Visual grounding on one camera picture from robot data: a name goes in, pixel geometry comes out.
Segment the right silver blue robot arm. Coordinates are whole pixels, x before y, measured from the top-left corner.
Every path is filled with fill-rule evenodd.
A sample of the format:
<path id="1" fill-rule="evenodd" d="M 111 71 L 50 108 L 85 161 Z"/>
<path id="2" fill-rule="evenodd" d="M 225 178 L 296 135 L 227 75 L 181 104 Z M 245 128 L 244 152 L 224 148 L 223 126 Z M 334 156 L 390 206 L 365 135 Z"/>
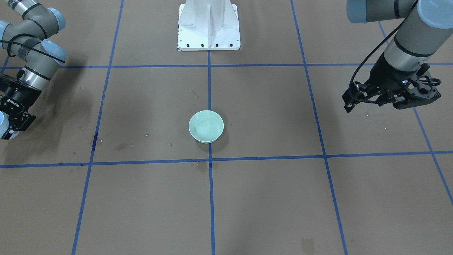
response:
<path id="1" fill-rule="evenodd" d="M 29 113 L 41 92 L 65 62 L 67 51 L 50 40 L 66 26 L 64 16 L 37 0 L 7 0 L 22 21 L 1 21 L 1 48 L 25 61 L 16 76 L 1 74 L 1 139 L 10 140 L 35 120 Z"/>

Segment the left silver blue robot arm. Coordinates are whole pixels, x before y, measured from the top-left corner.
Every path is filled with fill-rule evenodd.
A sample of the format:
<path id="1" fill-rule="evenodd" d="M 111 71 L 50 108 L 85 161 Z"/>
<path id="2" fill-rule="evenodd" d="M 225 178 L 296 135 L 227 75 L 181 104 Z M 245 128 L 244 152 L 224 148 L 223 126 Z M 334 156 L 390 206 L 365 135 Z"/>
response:
<path id="1" fill-rule="evenodd" d="M 358 103 L 407 109 L 438 100 L 441 81 L 430 75 L 427 61 L 452 36 L 452 10 L 451 0 L 348 0 L 351 23 L 402 22 L 379 43 L 378 48 L 389 40 L 369 79 L 354 81 L 360 67 L 353 73 L 342 95 L 345 110 L 351 112 Z"/>

